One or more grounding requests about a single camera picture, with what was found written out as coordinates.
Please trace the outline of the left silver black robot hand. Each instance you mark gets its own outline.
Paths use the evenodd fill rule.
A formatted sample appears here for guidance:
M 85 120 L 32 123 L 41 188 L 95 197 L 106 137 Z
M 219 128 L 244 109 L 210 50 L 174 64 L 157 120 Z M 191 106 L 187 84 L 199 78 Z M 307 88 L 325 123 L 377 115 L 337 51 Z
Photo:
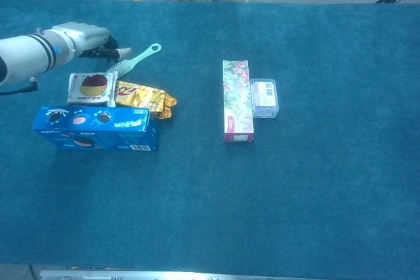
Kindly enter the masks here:
M 122 60 L 132 55 L 132 48 L 120 48 L 107 28 L 79 22 L 66 22 L 52 27 L 72 42 L 71 51 L 80 58 Z

